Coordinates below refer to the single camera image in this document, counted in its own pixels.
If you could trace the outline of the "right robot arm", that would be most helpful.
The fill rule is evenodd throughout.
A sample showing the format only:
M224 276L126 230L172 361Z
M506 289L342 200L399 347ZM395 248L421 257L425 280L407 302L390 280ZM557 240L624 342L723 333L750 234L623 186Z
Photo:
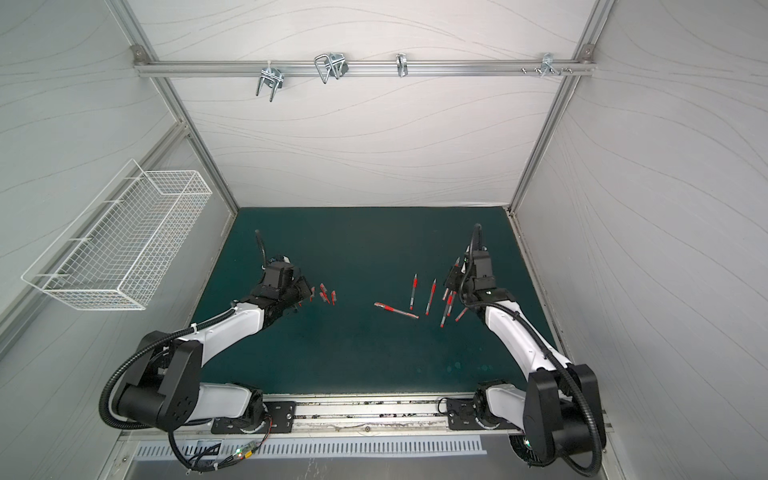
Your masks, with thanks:
M486 429L519 429L511 446L530 467L562 460L583 477L596 476L606 431L594 371L558 352L512 294L497 286L486 248L468 247L446 286L501 341L526 380L522 388L501 380L480 385L473 399L476 422Z

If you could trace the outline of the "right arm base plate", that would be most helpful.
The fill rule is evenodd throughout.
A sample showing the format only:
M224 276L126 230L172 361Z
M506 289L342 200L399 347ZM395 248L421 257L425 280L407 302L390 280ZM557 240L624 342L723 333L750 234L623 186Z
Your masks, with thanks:
M436 403L437 411L447 419L450 431L501 431L520 433L521 428L500 417L481 417L473 399L441 397Z

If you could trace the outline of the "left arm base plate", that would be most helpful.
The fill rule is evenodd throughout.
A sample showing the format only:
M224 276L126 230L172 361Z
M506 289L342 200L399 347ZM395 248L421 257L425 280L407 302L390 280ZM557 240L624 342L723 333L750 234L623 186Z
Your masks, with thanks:
M211 426L212 434L264 434L291 433L296 417L297 404L294 401L266 401L245 418L217 418Z

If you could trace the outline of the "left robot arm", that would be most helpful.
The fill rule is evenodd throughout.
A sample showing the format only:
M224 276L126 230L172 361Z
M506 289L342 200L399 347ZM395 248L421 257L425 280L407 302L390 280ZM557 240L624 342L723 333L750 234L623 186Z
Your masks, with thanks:
M118 430L165 432L217 418L242 419L248 428L258 426L258 389L206 383L203 367L310 296L310 284L298 267L273 261L252 293L226 311L176 332L145 335L136 352L107 380L99 398L101 420Z

